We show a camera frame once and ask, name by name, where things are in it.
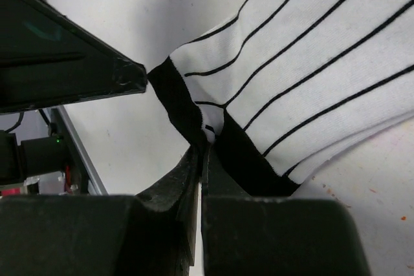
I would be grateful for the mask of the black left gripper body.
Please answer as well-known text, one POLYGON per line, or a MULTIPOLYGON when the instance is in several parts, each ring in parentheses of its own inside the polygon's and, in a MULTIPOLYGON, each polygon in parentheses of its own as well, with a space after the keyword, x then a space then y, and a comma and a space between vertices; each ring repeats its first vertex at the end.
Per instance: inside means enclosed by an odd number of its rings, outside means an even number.
POLYGON ((70 152, 60 137, 17 142, 14 133, 1 131, 1 180, 24 181, 28 177, 63 171, 70 152))

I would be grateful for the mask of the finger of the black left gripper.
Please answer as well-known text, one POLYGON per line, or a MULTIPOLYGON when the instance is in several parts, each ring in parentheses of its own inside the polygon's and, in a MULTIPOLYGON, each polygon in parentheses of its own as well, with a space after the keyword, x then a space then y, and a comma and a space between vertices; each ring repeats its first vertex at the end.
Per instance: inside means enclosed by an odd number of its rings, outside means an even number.
POLYGON ((145 67, 46 0, 1 0, 1 113, 146 91, 145 67))

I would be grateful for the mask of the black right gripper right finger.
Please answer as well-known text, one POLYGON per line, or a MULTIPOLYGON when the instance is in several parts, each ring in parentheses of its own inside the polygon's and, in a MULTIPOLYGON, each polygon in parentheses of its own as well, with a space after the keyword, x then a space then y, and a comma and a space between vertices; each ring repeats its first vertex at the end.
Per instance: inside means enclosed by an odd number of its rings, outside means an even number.
POLYGON ((358 230, 341 203, 247 194, 209 147, 202 170, 206 275, 369 275, 358 230))

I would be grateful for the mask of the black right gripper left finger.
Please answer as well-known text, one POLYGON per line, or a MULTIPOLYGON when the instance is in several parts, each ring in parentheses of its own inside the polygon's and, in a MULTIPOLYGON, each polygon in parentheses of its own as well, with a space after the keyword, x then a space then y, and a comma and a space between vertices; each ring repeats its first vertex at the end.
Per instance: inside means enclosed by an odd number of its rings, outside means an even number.
POLYGON ((199 153, 137 195, 1 199, 2 275, 187 275, 195 260, 199 153))

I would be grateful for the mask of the white black-striped sock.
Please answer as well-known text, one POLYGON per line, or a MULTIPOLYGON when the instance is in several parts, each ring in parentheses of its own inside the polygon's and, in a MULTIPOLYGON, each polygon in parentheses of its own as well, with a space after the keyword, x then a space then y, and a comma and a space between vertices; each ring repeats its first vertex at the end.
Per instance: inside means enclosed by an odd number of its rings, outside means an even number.
POLYGON ((413 116, 413 0, 245 0, 149 73, 172 124, 255 196, 413 116))

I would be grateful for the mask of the aluminium table frame rail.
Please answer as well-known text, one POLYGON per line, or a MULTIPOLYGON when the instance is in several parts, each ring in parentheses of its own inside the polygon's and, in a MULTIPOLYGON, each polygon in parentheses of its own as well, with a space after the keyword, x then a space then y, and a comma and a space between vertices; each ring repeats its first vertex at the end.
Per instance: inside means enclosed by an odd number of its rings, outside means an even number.
POLYGON ((82 160, 83 166, 85 167, 85 170, 89 177, 88 190, 91 189, 91 193, 94 195, 108 195, 108 192, 102 182, 102 179, 100 178, 84 145, 82 144, 82 141, 65 107, 59 106, 58 111, 67 130, 69 131, 69 134, 74 142, 75 148, 77 149, 77 152, 82 160))

